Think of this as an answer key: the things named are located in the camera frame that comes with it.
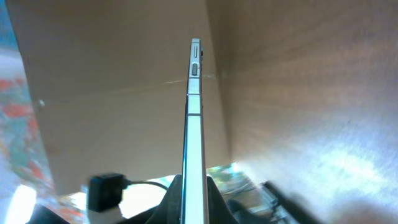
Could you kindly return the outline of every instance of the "cardboard wall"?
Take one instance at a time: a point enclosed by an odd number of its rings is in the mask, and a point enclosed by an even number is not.
[[[233,160],[327,223],[395,223],[396,1],[208,2]]]
[[[192,38],[205,48],[206,166],[231,162],[205,1],[7,6],[59,194],[101,172],[133,180],[181,172]]]

